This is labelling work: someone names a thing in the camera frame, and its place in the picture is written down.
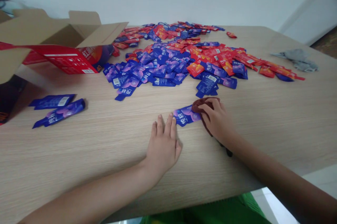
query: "box flap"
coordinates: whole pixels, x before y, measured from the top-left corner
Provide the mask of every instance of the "box flap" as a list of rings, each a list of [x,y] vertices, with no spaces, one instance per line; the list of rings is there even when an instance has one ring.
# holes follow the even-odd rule
[[[12,17],[10,17],[4,11],[0,11],[0,23],[3,23],[3,22],[8,21],[10,19],[12,19]]]
[[[24,9],[13,9],[13,14],[15,17],[29,16],[29,17],[48,17],[47,13],[42,8],[24,8]]]
[[[95,11],[69,11],[70,24],[101,25],[101,19]]]
[[[22,15],[0,24],[0,42],[14,45],[36,45],[68,25],[65,21],[52,19],[43,14]]]
[[[128,22],[119,22],[101,25],[83,42],[81,42],[77,48],[112,44],[127,24]]]
[[[29,51],[24,48],[0,50],[0,84],[11,79]]]

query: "gray cloth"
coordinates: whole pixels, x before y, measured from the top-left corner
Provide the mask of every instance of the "gray cloth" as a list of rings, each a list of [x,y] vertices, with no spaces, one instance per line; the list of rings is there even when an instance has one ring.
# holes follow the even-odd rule
[[[286,50],[285,52],[271,53],[271,55],[289,59],[296,69],[303,72],[318,71],[317,64],[308,60],[308,54],[302,49]]]

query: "pile of packets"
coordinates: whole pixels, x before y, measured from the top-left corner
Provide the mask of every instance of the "pile of packets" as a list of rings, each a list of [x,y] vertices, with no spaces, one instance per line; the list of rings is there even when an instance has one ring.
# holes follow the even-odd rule
[[[189,23],[179,22],[179,25],[188,26]],[[149,30],[149,27],[153,26],[153,24],[144,25],[144,28]],[[164,25],[159,23],[155,27],[158,29],[159,26]],[[199,25],[199,27],[207,27],[208,29],[201,30],[207,33],[214,26]],[[139,32],[143,28],[131,29]],[[199,37],[195,37],[197,34],[201,34],[200,29],[184,30],[188,35],[188,38],[185,39],[181,38],[181,33],[184,31],[176,31],[179,36],[168,42],[159,42],[159,40],[168,37],[167,34],[163,35],[161,31],[161,28],[156,32],[152,29],[148,36],[153,40],[158,38],[158,42],[145,49],[136,49],[132,53],[127,53],[125,55],[127,62],[115,65],[107,63],[104,66],[103,73],[108,82],[118,89],[116,100],[122,101],[125,97],[131,96],[137,87],[147,82],[152,83],[153,86],[174,87],[181,84],[188,74],[192,78],[200,80],[197,85],[197,97],[217,95],[218,84],[236,89],[237,79],[233,77],[247,80],[247,69],[258,71],[256,66],[261,66],[260,74],[270,78],[274,78],[276,75],[280,80],[287,82],[294,81],[294,79],[304,80],[283,66],[247,54],[244,48],[227,47],[219,42],[201,42]]]

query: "green clothing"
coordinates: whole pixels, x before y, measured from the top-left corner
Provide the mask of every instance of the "green clothing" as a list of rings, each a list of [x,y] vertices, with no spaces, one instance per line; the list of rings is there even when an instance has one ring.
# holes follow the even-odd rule
[[[252,194],[143,217],[140,224],[270,224]]]

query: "finger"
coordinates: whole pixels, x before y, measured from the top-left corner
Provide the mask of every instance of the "finger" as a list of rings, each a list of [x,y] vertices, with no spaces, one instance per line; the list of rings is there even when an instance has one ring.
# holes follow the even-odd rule
[[[176,162],[178,161],[181,151],[182,151],[182,146],[180,145],[179,141],[176,140]]]
[[[172,118],[172,123],[171,123],[171,131],[170,131],[170,136],[172,139],[176,139],[176,134],[177,134],[177,125],[176,125],[177,121],[176,118],[173,117]]]
[[[163,117],[158,115],[158,122],[157,122],[157,135],[161,136],[163,134]]]
[[[170,113],[168,118],[167,118],[165,130],[164,130],[164,135],[166,135],[166,136],[170,136],[172,117],[173,117],[173,113]]]
[[[157,122],[152,123],[151,139],[154,139],[157,135]]]
[[[198,106],[198,108],[203,109],[209,116],[215,113],[214,110],[210,108],[207,104],[202,104]]]
[[[205,102],[211,102],[213,104],[214,110],[220,110],[221,106],[218,99],[206,99]]]
[[[206,127],[208,128],[208,130],[210,129],[210,126],[211,126],[211,121],[210,119],[208,118],[207,114],[205,113],[201,113],[201,116],[203,117],[204,119],[204,122],[206,124]]]

